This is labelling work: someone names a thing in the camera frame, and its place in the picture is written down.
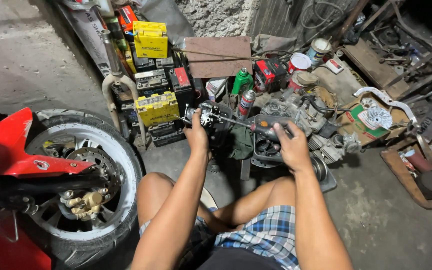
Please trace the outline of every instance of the screwdriver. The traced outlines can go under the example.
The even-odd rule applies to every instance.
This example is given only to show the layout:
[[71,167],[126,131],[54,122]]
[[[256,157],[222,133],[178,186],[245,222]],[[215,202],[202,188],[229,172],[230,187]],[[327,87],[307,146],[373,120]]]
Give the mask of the screwdriver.
[[[213,114],[213,115],[216,116],[219,119],[226,120],[228,122],[235,123],[235,124],[238,124],[238,125],[241,125],[241,126],[245,126],[245,127],[249,128],[249,130],[251,132],[259,134],[259,135],[262,135],[266,139],[268,139],[268,140],[270,140],[272,142],[279,143],[279,138],[276,135],[276,131],[274,130],[274,128],[272,126],[256,125],[255,123],[254,124],[246,124],[244,122],[232,120],[232,119],[224,117],[224,116],[219,116],[219,115],[216,115],[216,114]],[[282,125],[282,126],[286,126],[287,125],[287,123],[279,123],[279,124]],[[291,135],[290,133],[286,132],[286,134],[287,134],[287,136],[290,139],[293,138],[293,135]]]

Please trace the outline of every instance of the green cloth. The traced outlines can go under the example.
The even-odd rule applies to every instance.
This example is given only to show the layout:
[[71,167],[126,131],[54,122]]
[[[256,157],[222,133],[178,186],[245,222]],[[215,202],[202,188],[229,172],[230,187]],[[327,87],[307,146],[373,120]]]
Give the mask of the green cloth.
[[222,156],[245,160],[253,155],[253,138],[247,127],[234,125],[227,133],[222,147]]

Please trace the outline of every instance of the green bottle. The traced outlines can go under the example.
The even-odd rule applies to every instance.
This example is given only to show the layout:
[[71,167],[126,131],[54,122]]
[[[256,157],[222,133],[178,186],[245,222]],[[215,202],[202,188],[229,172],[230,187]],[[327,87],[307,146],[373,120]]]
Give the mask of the green bottle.
[[231,94],[239,95],[246,90],[252,90],[253,86],[253,77],[251,77],[246,68],[241,68],[241,70],[236,74],[236,78],[234,79],[234,85]]

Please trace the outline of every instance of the tire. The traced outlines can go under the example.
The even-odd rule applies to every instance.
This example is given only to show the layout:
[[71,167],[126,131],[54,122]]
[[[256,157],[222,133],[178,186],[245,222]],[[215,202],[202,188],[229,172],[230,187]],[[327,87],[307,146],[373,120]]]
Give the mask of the tire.
[[[111,125],[93,115],[81,111],[63,109],[49,109],[34,113],[33,124],[26,140],[26,150],[28,149],[28,145],[39,134],[51,127],[63,124],[77,124],[79,126],[97,128],[114,139],[123,148],[129,163],[132,164],[135,179],[129,181],[134,181],[135,183],[132,182],[131,185],[135,184],[135,187],[137,187],[143,176],[143,172],[135,151]],[[56,259],[58,264],[63,262],[69,268],[86,267],[108,254],[108,252],[129,235],[130,230],[134,229],[137,223],[136,196],[130,202],[127,217],[117,224],[114,230],[102,237],[88,241],[74,241],[58,237],[43,229],[33,218],[26,214],[21,214],[21,225],[33,242],[44,250],[53,261]]]

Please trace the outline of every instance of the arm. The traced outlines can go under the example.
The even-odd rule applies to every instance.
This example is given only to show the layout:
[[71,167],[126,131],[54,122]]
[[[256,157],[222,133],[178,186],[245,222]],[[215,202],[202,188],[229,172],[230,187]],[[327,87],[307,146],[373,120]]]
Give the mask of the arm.
[[192,129],[184,129],[191,155],[171,193],[141,236],[132,270],[173,269],[188,242],[211,158],[200,117],[198,109],[192,117]]
[[303,270],[351,270],[350,256],[329,216],[309,157],[304,133],[288,124],[288,138],[279,124],[274,129],[281,141],[281,155],[296,180],[296,254]]

